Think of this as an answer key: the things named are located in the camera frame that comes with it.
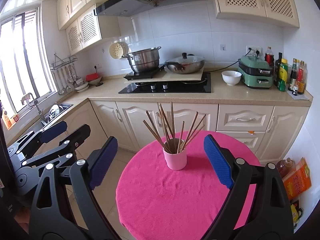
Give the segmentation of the yellow green oil bottle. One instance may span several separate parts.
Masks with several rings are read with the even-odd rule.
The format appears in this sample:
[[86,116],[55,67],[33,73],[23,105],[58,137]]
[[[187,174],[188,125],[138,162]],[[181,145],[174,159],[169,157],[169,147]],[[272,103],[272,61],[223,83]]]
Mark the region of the yellow green oil bottle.
[[287,59],[281,59],[281,64],[279,67],[279,74],[278,74],[278,89],[281,92],[284,92],[286,89],[287,76],[288,76]]

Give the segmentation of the round cream steamer plate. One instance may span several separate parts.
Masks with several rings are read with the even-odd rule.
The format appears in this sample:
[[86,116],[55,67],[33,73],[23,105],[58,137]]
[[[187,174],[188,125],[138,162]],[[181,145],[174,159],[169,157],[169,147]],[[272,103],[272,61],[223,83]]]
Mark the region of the round cream steamer plate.
[[113,59],[122,59],[129,53],[129,47],[125,42],[114,42],[109,47],[109,53]]

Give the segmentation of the white bowl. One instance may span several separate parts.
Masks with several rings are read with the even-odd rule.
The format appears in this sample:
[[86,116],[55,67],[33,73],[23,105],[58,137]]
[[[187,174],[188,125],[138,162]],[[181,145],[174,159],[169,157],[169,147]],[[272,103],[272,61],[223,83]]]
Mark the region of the white bowl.
[[221,74],[223,81],[229,86],[237,85],[240,82],[242,76],[240,72],[234,70],[227,70],[222,72]]

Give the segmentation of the black induction cooker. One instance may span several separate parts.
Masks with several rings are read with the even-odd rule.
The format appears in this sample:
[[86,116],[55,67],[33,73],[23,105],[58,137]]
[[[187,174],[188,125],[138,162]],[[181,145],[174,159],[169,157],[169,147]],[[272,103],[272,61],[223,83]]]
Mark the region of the black induction cooker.
[[149,71],[149,72],[142,72],[142,73],[134,73],[130,72],[124,76],[127,81],[130,80],[139,80],[139,79],[151,79],[154,75],[158,72],[162,71],[164,66],[161,64],[157,69]]

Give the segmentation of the hanging utensil rack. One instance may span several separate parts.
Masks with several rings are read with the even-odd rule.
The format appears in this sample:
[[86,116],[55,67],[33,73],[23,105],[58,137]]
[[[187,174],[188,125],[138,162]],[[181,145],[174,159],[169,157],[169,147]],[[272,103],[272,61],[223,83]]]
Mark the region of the hanging utensil rack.
[[74,82],[77,75],[74,63],[77,60],[74,55],[62,59],[58,57],[57,53],[54,53],[54,62],[49,65],[49,68],[60,96],[67,95],[75,90]]

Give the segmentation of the red container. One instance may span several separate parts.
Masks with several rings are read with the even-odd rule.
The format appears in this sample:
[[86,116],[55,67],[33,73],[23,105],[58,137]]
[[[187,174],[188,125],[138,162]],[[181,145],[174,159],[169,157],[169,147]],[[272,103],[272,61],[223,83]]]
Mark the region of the red container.
[[99,77],[100,77],[100,75],[98,73],[89,74],[89,75],[86,75],[86,81],[90,82],[90,81],[98,79]]

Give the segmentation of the orange snack package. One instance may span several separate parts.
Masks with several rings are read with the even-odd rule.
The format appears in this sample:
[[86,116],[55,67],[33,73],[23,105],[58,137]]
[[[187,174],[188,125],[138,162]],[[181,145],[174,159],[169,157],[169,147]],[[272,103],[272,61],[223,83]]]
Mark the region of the orange snack package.
[[293,200],[311,187],[310,170],[302,157],[295,168],[283,178],[289,200]]

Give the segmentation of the pink table cloth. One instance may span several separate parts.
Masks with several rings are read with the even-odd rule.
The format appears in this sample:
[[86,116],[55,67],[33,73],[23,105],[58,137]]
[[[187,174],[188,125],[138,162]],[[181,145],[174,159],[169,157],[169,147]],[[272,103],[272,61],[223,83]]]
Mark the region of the pink table cloth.
[[187,146],[185,168],[168,168],[160,144],[146,145],[124,168],[117,188],[120,223],[136,239],[200,239],[228,194],[204,151],[206,131]]

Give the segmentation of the green electric grill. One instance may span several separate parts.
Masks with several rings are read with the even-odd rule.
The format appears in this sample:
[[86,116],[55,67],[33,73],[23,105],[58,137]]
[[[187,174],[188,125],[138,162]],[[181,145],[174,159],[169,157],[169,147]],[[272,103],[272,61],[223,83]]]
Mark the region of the green electric grill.
[[269,89],[273,84],[273,68],[256,56],[242,56],[238,61],[241,81],[249,88]]

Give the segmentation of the steel wok with lid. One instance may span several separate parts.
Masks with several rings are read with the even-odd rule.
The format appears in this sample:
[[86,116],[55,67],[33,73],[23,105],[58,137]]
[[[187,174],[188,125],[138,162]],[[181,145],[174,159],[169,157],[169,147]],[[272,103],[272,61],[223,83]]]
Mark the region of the steel wok with lid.
[[163,63],[163,66],[176,74],[193,74],[201,70],[204,67],[204,63],[204,57],[182,53],[180,57],[167,60]]

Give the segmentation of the steel stock pot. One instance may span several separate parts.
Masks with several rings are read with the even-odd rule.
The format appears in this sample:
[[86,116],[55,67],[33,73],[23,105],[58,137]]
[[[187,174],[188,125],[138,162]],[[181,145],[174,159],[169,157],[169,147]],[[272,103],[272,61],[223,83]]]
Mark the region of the steel stock pot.
[[161,46],[134,51],[123,55],[134,73],[150,72],[159,67],[159,50]]

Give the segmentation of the sink faucet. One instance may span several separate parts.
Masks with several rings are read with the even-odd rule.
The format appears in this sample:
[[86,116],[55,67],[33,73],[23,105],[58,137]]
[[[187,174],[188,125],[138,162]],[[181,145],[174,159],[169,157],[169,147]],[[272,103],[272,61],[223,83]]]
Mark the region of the sink faucet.
[[38,101],[34,98],[32,93],[26,93],[21,98],[21,103],[27,103],[29,109],[33,109],[34,107],[37,109],[38,115],[40,116],[41,121],[45,121],[43,109],[40,109],[38,106]]

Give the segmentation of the pink cup holder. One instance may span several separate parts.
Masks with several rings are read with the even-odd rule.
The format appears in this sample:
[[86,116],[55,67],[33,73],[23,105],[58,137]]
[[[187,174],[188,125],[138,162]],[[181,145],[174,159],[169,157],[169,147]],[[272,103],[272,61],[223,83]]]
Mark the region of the pink cup holder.
[[165,148],[163,148],[164,158],[168,168],[175,171],[182,170],[187,165],[187,149],[178,152],[178,143],[182,146],[184,143],[183,139],[170,139],[164,143]]

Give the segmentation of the black gas hob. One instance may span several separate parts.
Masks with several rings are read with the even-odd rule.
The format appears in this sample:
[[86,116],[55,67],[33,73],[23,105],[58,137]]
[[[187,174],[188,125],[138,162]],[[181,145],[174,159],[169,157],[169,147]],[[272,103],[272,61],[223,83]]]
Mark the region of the black gas hob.
[[168,82],[140,82],[131,83],[119,94],[146,93],[210,93],[211,75],[203,72],[200,81],[168,81]]

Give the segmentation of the dark sauce bottle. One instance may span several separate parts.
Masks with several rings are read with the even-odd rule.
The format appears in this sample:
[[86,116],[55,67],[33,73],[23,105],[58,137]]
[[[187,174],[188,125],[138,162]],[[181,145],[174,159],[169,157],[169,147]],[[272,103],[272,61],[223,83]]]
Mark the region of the dark sauce bottle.
[[293,91],[295,84],[296,84],[296,78],[297,78],[297,59],[293,59],[291,74],[290,74],[290,81],[288,90]]

